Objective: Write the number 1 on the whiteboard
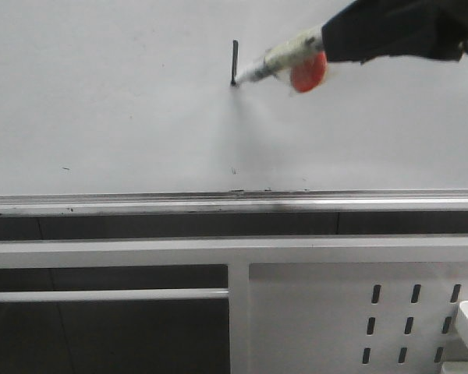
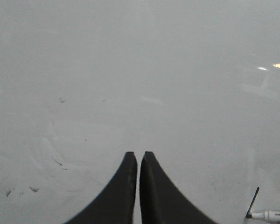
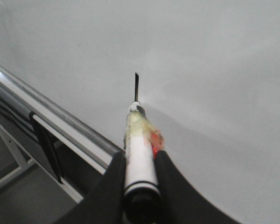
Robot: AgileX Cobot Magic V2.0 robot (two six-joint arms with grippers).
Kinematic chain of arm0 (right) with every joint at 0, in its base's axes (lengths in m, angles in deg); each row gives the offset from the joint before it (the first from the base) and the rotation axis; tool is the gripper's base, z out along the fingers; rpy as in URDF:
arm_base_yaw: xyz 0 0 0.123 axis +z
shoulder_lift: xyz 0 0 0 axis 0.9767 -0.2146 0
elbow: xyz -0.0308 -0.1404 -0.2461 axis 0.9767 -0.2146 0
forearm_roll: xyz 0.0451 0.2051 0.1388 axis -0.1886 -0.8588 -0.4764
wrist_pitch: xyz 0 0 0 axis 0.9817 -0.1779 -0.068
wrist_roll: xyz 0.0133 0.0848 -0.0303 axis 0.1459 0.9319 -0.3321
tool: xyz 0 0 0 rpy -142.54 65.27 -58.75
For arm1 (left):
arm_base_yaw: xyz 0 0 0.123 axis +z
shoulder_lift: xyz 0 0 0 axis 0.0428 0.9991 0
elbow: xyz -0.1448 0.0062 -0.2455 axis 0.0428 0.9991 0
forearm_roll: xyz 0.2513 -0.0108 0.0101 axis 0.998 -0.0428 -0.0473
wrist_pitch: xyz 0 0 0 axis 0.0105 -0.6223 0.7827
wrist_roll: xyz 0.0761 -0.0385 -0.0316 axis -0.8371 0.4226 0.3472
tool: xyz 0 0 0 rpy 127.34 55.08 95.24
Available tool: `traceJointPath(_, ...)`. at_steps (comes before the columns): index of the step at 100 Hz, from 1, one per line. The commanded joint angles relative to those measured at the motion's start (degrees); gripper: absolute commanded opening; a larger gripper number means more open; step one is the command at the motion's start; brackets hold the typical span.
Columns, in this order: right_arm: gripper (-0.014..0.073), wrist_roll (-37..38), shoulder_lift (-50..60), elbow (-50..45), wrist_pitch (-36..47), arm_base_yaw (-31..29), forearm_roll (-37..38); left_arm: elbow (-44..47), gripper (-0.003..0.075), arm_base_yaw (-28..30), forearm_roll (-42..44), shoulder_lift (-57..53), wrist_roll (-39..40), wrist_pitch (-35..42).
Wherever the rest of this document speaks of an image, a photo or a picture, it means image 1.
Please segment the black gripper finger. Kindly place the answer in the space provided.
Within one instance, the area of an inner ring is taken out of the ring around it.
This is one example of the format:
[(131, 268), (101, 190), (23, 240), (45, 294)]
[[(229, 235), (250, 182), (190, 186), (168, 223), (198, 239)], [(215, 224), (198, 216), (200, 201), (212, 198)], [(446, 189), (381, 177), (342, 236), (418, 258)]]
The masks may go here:
[(404, 56), (458, 62), (468, 55), (468, 1), (354, 1), (321, 35), (329, 62)]

